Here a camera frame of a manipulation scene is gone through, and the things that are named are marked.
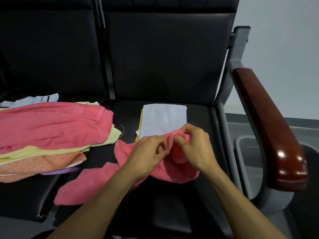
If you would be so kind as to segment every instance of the right hand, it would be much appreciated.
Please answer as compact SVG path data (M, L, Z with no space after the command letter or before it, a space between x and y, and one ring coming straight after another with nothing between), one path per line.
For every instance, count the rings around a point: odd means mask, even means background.
M204 174L220 169L207 132L189 123L180 130L190 135L190 142L186 142L180 135L176 135L174 141L181 146L186 158L196 169Z

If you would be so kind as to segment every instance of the chair backrest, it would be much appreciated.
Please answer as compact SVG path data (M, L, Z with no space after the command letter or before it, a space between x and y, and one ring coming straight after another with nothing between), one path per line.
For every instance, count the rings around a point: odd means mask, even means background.
M213 104L239 0L102 0L117 99Z
M94 0L0 0L0 51L21 92L106 97Z

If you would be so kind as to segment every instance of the wall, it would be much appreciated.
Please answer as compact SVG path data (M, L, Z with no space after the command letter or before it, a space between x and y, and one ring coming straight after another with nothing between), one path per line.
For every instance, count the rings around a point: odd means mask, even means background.
M251 26L242 63L284 117L319 119L319 0L240 0L234 27ZM225 112L245 114L235 88Z

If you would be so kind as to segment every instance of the pink towel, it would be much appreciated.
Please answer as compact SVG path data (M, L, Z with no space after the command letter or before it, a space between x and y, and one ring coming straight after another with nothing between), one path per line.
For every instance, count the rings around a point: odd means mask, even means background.
M99 105L47 102L0 112L0 154L28 145L40 149L79 148L104 143L113 112Z
M196 179L199 171L187 161L182 149L174 142L174 136L177 134L189 141L189 136L181 130L163 135L168 141L170 154L159 163L150 175L161 180L183 184ZM135 144L126 144L118 140L114 148L118 164L107 162L102 168L84 169L75 180L66 183L58 190L54 204L82 205L89 201L115 171L124 165ZM146 177L135 182L130 191L138 187L145 179Z

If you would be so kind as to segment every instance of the armrest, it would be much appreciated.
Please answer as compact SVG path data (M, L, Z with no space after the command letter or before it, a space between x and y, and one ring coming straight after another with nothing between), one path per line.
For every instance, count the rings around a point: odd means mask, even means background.
M308 183L307 163L290 127L251 69L235 68L232 73L266 159L266 185L280 191L304 189Z

